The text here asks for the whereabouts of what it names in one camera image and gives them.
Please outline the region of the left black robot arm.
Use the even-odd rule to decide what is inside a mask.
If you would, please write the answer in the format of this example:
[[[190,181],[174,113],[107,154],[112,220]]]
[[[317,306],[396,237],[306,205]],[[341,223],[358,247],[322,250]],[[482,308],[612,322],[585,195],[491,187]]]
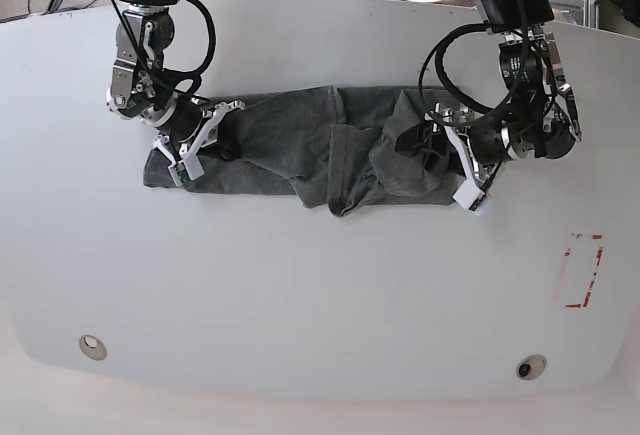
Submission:
[[[479,210],[503,166],[533,155],[560,159],[582,139],[572,86],[567,82],[552,33],[544,25],[554,15],[549,0],[474,0],[482,20],[443,37],[423,65],[433,67],[443,88],[457,101],[426,106],[422,122],[396,141],[405,156],[422,157],[427,170],[457,171],[463,181],[454,201]],[[475,33],[503,36],[499,68],[507,88],[494,107],[454,85],[444,66],[449,47]]]

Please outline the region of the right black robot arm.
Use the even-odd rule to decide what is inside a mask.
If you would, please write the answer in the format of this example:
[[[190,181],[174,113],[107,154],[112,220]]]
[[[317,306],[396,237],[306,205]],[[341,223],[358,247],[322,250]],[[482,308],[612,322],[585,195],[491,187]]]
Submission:
[[[202,156],[238,159],[240,144],[222,122],[228,114],[244,109],[244,103],[215,103],[197,93],[217,42],[214,20],[205,5],[199,0],[110,1],[114,5],[124,2],[128,7],[116,12],[117,54],[107,92],[109,109],[156,130],[153,148],[167,160],[176,185],[203,175]],[[175,36],[169,9],[180,1],[191,4],[203,16],[207,33],[203,61],[187,71],[164,65],[165,51]]]

